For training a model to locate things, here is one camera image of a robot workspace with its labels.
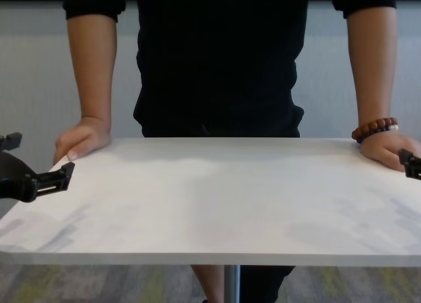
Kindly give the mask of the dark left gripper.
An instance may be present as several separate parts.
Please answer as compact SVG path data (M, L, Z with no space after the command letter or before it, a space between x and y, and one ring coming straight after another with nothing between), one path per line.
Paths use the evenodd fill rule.
M19 132L0 136L0 151L19 148ZM36 198L66 191L70 184L75 163L68 162L58 170L37 174L17 157L1 152L1 199L11 198L29 203Z

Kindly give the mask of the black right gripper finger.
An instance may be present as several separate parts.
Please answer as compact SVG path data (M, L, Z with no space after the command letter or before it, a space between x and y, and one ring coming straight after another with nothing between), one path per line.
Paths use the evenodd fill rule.
M399 150L398 155L406 177L421 180L421 159L406 149Z

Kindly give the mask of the person's left hand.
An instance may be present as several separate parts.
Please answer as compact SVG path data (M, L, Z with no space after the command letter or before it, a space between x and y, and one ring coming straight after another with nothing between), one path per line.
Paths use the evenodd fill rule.
M406 149L420 157L420 142L397 131L385 131L367 137L360 144L360 152L366 158L392 170L403 172L398 152Z

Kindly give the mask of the person's right hand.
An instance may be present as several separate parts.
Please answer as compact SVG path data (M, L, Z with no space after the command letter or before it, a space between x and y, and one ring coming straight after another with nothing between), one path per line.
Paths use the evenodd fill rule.
M78 124L58 137L55 143L53 163L67 157L77 160L97 149L106 147L111 141L111 125L102 119L85 116Z

